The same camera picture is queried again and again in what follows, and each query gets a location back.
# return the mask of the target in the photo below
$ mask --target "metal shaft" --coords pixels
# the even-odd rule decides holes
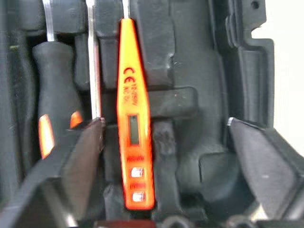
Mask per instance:
[[[53,10],[51,5],[51,0],[42,0],[44,13],[46,16],[46,25],[47,25],[47,40],[48,42],[53,42],[56,40],[54,27],[53,27]]]
[[[94,7],[95,0],[86,0],[88,14],[88,48],[89,48],[89,71],[90,71],[90,88],[92,118],[101,118],[101,86],[100,86],[100,65],[98,42],[94,31]]]
[[[130,0],[123,0],[123,17],[130,18]]]

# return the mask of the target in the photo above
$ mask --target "button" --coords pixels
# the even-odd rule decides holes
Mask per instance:
[[[132,195],[132,200],[134,202],[144,202],[144,200],[145,200],[144,192],[143,191],[134,192]]]
[[[143,177],[143,168],[139,168],[139,167],[132,168],[131,177]]]

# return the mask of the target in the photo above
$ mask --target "voltage tester screwdriver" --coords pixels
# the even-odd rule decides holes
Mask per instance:
[[[73,49],[56,42],[50,0],[43,0],[47,42],[33,48],[40,75],[39,142],[46,158],[67,129],[83,121],[80,98],[73,82]]]
[[[150,107],[130,2],[123,0],[117,121],[125,205],[130,210],[154,206]]]

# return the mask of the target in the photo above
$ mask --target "black plastic tray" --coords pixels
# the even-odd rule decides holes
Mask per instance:
[[[32,48],[46,41],[41,0],[1,0],[0,200],[7,202],[40,159],[39,76]],[[75,50],[75,83],[90,116],[86,4],[54,0],[54,29]],[[97,0],[95,28],[107,121],[87,220],[170,215],[224,221],[256,208],[228,133],[230,116],[273,127],[274,45],[252,39],[266,21],[264,0],[131,0],[152,116],[157,205],[124,208],[116,83],[121,0]]]

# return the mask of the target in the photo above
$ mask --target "ce mark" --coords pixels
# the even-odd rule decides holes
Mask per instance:
[[[128,71],[130,71],[130,73],[132,73],[132,74],[135,73],[135,70],[134,70],[133,68],[128,67],[128,68],[126,68],[126,69],[123,71],[123,74],[124,74],[124,75],[127,74]],[[128,77],[126,77],[125,80],[124,80],[124,83],[127,83],[127,82],[135,82],[135,78],[132,77],[132,76],[128,76]]]

